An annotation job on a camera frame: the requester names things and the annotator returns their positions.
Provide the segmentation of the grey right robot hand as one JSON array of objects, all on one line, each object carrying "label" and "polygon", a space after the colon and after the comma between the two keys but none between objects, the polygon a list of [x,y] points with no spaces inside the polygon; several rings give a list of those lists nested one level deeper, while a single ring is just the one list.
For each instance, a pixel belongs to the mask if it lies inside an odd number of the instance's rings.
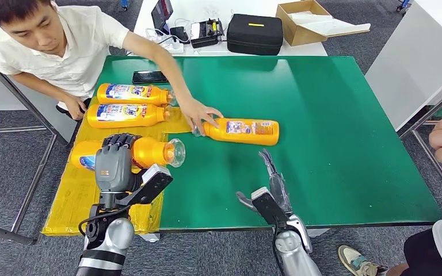
[{"label": "grey right robot hand", "polygon": [[289,202],[289,196],[285,189],[285,179],[282,173],[276,170],[276,166],[273,162],[273,159],[270,153],[264,148],[260,151],[259,156],[262,157],[267,171],[269,175],[269,191],[271,195],[274,197],[275,202],[279,207],[281,207],[282,211],[290,217],[293,212],[291,208],[291,204]]}]

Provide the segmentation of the person's left hand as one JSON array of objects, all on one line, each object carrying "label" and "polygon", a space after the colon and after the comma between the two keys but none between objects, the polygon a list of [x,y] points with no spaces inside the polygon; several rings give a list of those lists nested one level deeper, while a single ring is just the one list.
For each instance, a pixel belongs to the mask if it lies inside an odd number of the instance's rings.
[{"label": "person's left hand", "polygon": [[192,132],[197,133],[200,136],[205,136],[203,127],[204,122],[208,122],[215,128],[218,128],[219,125],[214,117],[224,117],[217,109],[205,106],[191,96],[179,98],[178,104],[187,123],[192,128]]}]

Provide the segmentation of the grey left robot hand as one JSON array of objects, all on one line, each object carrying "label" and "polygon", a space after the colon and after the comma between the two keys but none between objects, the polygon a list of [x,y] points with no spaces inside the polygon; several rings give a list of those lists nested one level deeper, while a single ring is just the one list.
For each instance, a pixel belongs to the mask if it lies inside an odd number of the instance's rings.
[{"label": "grey left robot hand", "polygon": [[119,201],[140,188],[141,176],[132,172],[132,146],[139,138],[139,135],[130,133],[110,135],[103,139],[101,148],[96,152],[94,177],[100,189],[99,204],[102,209],[126,206]]}]

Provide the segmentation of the person's right hand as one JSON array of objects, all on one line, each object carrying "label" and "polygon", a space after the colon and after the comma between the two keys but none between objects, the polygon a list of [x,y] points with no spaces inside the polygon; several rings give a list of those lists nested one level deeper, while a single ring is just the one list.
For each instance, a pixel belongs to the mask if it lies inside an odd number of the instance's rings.
[{"label": "person's right hand", "polygon": [[87,111],[87,107],[80,98],[77,98],[75,96],[67,96],[63,100],[63,102],[65,103],[67,110],[73,120],[83,119]]}]

